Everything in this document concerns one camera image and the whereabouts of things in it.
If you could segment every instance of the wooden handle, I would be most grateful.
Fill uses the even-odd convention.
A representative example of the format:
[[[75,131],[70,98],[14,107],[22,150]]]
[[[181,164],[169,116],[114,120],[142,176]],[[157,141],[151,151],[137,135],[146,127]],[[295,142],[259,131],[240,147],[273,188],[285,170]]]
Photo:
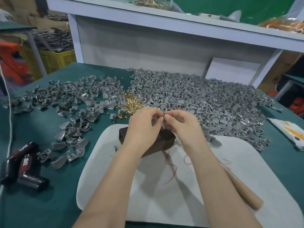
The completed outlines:
[[[226,166],[221,163],[230,181],[243,200],[255,211],[258,211],[263,206],[263,200],[260,199],[251,189],[248,188],[240,179],[237,178]]]

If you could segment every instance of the white cable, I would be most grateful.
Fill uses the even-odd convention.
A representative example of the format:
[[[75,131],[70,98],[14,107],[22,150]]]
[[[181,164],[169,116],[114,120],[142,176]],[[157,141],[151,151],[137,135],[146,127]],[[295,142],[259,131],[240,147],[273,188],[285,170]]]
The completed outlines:
[[[13,124],[12,124],[12,103],[11,103],[11,97],[9,95],[9,90],[7,88],[7,84],[6,84],[6,80],[5,80],[5,77],[4,77],[4,74],[3,74],[3,71],[2,71],[2,67],[1,67],[1,64],[0,64],[0,74],[1,74],[1,77],[3,79],[3,82],[4,82],[4,85],[5,85],[5,89],[6,89],[6,92],[7,92],[7,96],[8,96],[8,99],[9,99],[9,110],[10,110],[10,118],[9,118],[9,121],[10,121],[10,141],[9,141],[9,146],[7,148],[7,154],[6,154],[6,158],[10,157],[11,155],[11,147],[12,147],[12,141],[13,141]],[[3,190],[4,190],[4,186],[2,185],[0,187],[0,199],[1,199],[1,196],[3,194]]]

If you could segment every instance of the green table mat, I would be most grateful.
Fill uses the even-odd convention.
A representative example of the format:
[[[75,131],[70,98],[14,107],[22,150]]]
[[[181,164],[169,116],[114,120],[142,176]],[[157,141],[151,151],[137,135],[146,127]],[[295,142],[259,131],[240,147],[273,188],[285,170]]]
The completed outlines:
[[[101,75],[116,76],[127,89],[130,84],[130,74],[123,69],[72,63],[17,90],[13,95],[14,97],[22,96],[24,90],[31,90],[37,85],[45,88],[48,86],[48,80],[76,81],[89,75],[96,75],[98,78]],[[289,120],[304,128],[304,121],[286,108],[283,108],[282,113],[266,107],[263,107],[262,110],[267,117]],[[9,141],[9,111],[0,107],[0,118],[0,145],[2,148],[0,161],[2,162],[5,159]],[[30,114],[13,116],[12,150],[17,150],[31,141],[37,142],[42,150],[49,148],[51,142],[55,140],[56,133],[60,131],[59,125],[66,121],[68,120],[58,116],[55,108],[51,106],[44,112],[35,109]],[[128,119],[118,119],[116,123],[127,124]],[[0,202],[0,227],[71,227],[81,213],[76,205],[78,179],[99,136],[112,124],[108,114],[100,115],[96,123],[91,123],[92,129],[83,136],[83,138],[89,139],[84,157],[64,165],[59,170],[53,170],[49,163],[41,167],[41,176],[50,179],[50,186],[46,191],[36,193],[17,184],[7,187]],[[304,153],[297,152],[291,142],[268,121],[265,121],[265,136],[269,137],[272,143],[264,149],[261,156],[304,211],[302,192],[304,189],[302,177]],[[67,149],[64,149],[59,153],[63,154],[66,151]],[[126,227],[169,227],[169,225],[127,222]]]

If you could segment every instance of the right hand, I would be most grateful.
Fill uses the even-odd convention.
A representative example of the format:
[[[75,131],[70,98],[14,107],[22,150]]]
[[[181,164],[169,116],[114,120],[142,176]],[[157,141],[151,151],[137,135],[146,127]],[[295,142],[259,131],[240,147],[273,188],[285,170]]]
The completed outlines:
[[[164,113],[164,119],[166,129],[177,134],[187,154],[207,143],[195,115],[183,110],[170,110]]]

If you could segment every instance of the white cutting board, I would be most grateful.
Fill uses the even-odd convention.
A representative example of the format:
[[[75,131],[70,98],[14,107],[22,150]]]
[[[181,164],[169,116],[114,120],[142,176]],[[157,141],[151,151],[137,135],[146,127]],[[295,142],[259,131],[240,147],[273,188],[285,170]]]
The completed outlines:
[[[118,130],[126,126],[111,125],[98,139],[78,183],[76,201],[81,210],[108,169],[115,154],[114,145],[120,147]],[[215,156],[264,201],[258,212],[252,211],[261,225],[303,228],[298,204],[260,154],[239,138],[215,137],[222,143],[221,147],[210,145]],[[127,220],[209,227],[193,166],[181,146],[140,160],[132,182]]]

